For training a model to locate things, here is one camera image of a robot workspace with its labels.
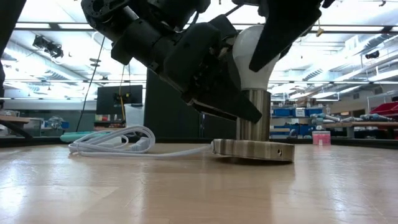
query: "ceiling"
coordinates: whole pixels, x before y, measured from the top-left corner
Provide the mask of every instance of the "ceiling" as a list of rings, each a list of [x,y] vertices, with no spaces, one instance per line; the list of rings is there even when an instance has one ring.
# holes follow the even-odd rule
[[[320,27],[326,25],[398,25],[398,0],[387,1],[379,7],[381,1],[344,0],[336,1],[329,9],[322,9]],[[198,21],[206,22],[220,13],[235,7],[231,1],[211,0],[209,9],[200,15]],[[263,17],[257,15],[257,8],[243,6],[232,13],[228,19],[233,24],[263,23]],[[68,22],[86,23],[76,0],[27,0],[19,22]],[[43,35],[46,39],[62,45],[65,56],[60,60],[51,60],[48,54],[32,46],[35,36]],[[297,40],[290,52],[275,66],[271,80],[279,81],[370,81],[369,77],[382,72],[394,70],[398,55],[398,39],[394,35],[380,34],[309,34]],[[15,30],[9,42],[6,54],[3,55],[7,65],[6,80],[89,80],[94,67],[91,58],[97,58],[103,36],[97,32],[82,31],[32,31]],[[123,67],[113,60],[110,54],[111,42],[107,39],[101,54],[100,66],[97,68],[94,80],[106,77],[114,81],[108,84],[94,83],[90,88],[90,97],[95,98],[98,86],[119,85],[118,81],[134,80],[135,84],[146,83],[146,67],[133,59],[130,66]],[[380,51],[379,58],[364,59],[364,52]],[[363,68],[369,68],[353,76],[342,79],[344,75],[353,74]],[[393,80],[394,75],[382,80]],[[82,97],[88,83],[38,83],[38,82],[6,82],[6,87],[25,90],[29,96],[53,96],[58,90],[59,97]],[[352,85],[338,85],[334,92],[339,92]],[[319,91],[336,88],[334,84],[326,83],[271,83],[270,91],[275,97],[289,98],[299,93],[315,95]]]

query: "teal object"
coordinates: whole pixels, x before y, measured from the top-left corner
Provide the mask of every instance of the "teal object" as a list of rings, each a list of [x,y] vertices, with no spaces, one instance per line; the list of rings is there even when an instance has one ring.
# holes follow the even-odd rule
[[[82,132],[77,132],[77,133],[65,133],[65,134],[61,135],[60,139],[63,142],[71,143],[71,142],[74,142],[77,139],[80,139],[80,138],[86,136],[87,134],[91,134],[91,133],[95,133],[95,131],[82,131]],[[98,133],[98,135],[95,135],[93,137],[95,138],[95,137],[98,137],[98,136],[101,136],[101,135],[104,135],[104,134],[107,134],[107,133]]]

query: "red object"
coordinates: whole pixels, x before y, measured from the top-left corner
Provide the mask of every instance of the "red object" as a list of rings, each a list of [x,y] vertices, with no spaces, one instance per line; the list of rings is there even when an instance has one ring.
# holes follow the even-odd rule
[[[377,113],[379,115],[389,115],[398,113],[398,102],[383,103],[382,105],[374,108],[371,111],[372,114]]]

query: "metal cylinder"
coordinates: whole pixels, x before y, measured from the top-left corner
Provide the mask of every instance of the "metal cylinder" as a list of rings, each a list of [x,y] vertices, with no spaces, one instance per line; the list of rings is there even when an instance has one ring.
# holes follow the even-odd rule
[[[271,94],[265,90],[244,90],[243,93],[262,113],[262,117],[256,124],[238,118],[236,127],[236,139],[268,141],[271,117]]]

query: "pink box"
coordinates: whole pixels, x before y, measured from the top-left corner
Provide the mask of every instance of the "pink box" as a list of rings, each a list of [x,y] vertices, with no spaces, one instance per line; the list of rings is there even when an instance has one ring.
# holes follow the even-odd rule
[[[312,144],[319,146],[330,145],[330,131],[313,131]]]

